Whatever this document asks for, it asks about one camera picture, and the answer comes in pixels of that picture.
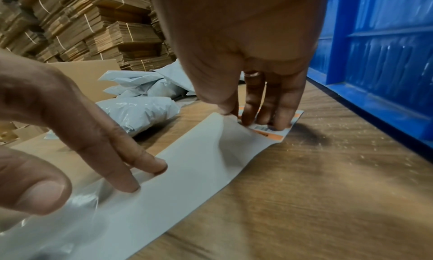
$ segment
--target hand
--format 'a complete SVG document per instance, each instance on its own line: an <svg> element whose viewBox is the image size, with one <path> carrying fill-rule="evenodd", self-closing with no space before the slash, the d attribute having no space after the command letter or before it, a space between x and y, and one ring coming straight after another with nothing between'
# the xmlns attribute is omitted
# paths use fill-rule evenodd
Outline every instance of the hand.
<svg viewBox="0 0 433 260"><path fill-rule="evenodd" d="M140 186L128 165L156 173L167 164L146 153L76 84L47 64L0 53L0 120L47 126L116 189ZM0 146L0 206L30 214L60 208L70 180L50 163Z"/></svg>
<svg viewBox="0 0 433 260"><path fill-rule="evenodd" d="M326 0L152 0L165 36L198 97L224 113L237 110L241 71L245 78L242 121L273 121L286 128L303 94L317 47Z"/></svg>

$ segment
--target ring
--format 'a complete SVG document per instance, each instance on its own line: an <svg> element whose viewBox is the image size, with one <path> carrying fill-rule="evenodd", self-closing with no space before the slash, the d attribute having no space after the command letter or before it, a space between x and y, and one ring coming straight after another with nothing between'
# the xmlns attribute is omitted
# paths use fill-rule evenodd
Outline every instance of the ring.
<svg viewBox="0 0 433 260"><path fill-rule="evenodd" d="M244 72L245 77L256 77L256 76L259 76L261 74L262 73L258 72L258 71L251 71L249 73Z"/></svg>

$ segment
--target wooden surface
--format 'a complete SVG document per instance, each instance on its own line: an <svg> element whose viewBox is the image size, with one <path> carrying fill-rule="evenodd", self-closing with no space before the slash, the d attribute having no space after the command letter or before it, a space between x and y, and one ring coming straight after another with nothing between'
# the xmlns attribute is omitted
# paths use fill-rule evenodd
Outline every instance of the wooden surface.
<svg viewBox="0 0 433 260"><path fill-rule="evenodd" d="M311 84L300 109L281 144L130 260L433 259L433 165ZM216 110L185 106L138 140L157 154ZM32 142L15 148L97 178L59 141Z"/></svg>

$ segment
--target blue shelf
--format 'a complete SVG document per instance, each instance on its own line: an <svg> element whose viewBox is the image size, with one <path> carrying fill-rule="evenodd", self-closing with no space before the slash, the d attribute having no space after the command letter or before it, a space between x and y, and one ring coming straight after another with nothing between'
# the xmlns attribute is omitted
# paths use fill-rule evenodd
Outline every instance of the blue shelf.
<svg viewBox="0 0 433 260"><path fill-rule="evenodd" d="M328 0L308 76L433 148L433 0Z"/></svg>

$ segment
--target wooden table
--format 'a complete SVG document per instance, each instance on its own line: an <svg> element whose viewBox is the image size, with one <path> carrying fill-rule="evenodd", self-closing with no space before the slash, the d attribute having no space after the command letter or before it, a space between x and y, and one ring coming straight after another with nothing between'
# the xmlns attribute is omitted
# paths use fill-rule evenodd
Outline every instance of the wooden table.
<svg viewBox="0 0 433 260"><path fill-rule="evenodd" d="M433 259L433 165L312 84L300 109L281 144L130 260ZM138 140L157 154L216 110L185 106ZM75 183L95 177L52 145L16 148L38 151Z"/></svg>

